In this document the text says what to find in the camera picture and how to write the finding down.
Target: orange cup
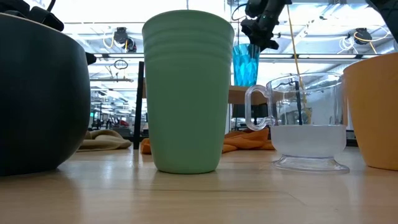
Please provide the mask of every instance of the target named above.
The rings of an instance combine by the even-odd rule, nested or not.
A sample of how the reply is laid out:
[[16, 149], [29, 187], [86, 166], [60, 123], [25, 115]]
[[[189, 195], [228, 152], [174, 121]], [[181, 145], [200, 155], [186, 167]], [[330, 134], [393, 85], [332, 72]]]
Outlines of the orange cup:
[[366, 164], [398, 170], [398, 53], [352, 64], [343, 78]]

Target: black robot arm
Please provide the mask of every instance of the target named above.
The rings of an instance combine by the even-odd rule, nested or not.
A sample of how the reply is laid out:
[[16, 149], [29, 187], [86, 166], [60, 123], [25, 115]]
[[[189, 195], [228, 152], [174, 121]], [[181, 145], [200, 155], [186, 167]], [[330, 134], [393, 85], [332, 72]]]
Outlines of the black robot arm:
[[[398, 0], [366, 0], [366, 2], [378, 11], [383, 17], [395, 40], [398, 39]], [[278, 49], [276, 41], [271, 40], [274, 36], [272, 31], [279, 24], [278, 18], [286, 4], [291, 0], [249, 0], [246, 4], [245, 13], [255, 20], [245, 19], [242, 21], [242, 32], [247, 35], [251, 44], [260, 47]]]
[[[30, 9], [30, 6], [23, 0], [0, 0], [0, 13], [29, 19], [53, 29], [63, 31], [63, 23], [50, 12], [54, 4], [55, 0], [51, 0], [47, 10], [37, 6]], [[96, 57], [86, 52], [86, 60], [87, 64], [90, 65], [96, 62]]]

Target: table surface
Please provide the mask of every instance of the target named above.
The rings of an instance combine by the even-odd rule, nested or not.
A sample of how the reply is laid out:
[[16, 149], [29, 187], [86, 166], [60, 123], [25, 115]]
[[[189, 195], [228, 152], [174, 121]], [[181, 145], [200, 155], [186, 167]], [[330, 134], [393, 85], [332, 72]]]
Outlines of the table surface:
[[223, 154], [216, 172], [158, 172], [130, 149], [78, 152], [58, 170], [0, 178], [0, 223], [398, 223], [398, 172], [278, 170], [272, 151]]

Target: clear glass mug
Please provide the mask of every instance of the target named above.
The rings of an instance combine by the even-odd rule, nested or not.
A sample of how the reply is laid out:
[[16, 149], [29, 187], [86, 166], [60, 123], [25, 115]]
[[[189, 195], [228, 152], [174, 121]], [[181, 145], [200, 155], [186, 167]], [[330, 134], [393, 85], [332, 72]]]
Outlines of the clear glass mug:
[[[269, 117], [251, 121], [251, 94], [267, 98]], [[348, 172], [334, 160], [346, 146], [343, 124], [343, 77], [336, 73], [307, 73], [276, 78], [246, 91], [246, 124], [251, 130], [271, 128], [271, 141], [282, 154], [273, 165], [281, 169]]]

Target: glass mug handle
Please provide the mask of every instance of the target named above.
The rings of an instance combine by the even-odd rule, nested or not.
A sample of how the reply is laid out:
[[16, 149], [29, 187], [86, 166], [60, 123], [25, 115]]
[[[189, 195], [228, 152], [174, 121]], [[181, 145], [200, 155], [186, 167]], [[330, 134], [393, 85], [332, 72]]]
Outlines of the glass mug handle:
[[254, 85], [254, 86], [250, 86], [250, 88], [248, 88], [248, 90], [246, 90], [246, 93], [244, 95], [244, 109], [245, 109], [244, 117], [246, 119], [246, 125], [248, 126], [248, 128], [250, 128], [253, 131], [260, 131], [260, 130], [264, 129], [267, 126], [267, 124], [274, 125], [274, 118], [271, 116], [263, 118], [259, 125], [255, 125], [255, 124], [253, 124], [253, 122], [251, 122], [251, 94], [254, 91], [259, 91], [267, 99], [269, 99], [269, 94], [267, 92], [267, 89], [264, 86]]

